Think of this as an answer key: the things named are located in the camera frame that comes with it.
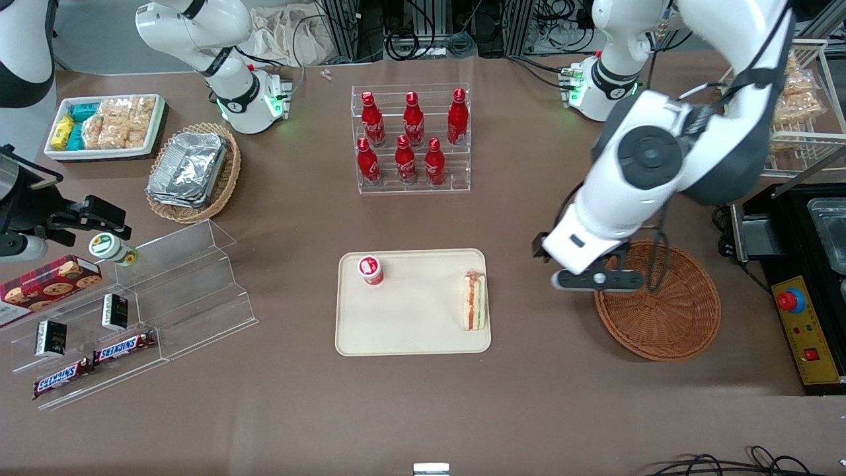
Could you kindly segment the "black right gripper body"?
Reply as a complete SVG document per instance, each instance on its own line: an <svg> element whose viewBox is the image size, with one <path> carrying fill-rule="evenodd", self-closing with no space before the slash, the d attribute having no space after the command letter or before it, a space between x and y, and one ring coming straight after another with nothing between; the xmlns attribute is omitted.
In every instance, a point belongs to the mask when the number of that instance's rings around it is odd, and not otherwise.
<svg viewBox="0 0 846 476"><path fill-rule="evenodd" d="M75 244L75 234L50 225L54 214L73 205L56 187L63 179L60 173L19 157L13 147L2 147L3 247L23 247L36 237L66 247Z"/></svg>

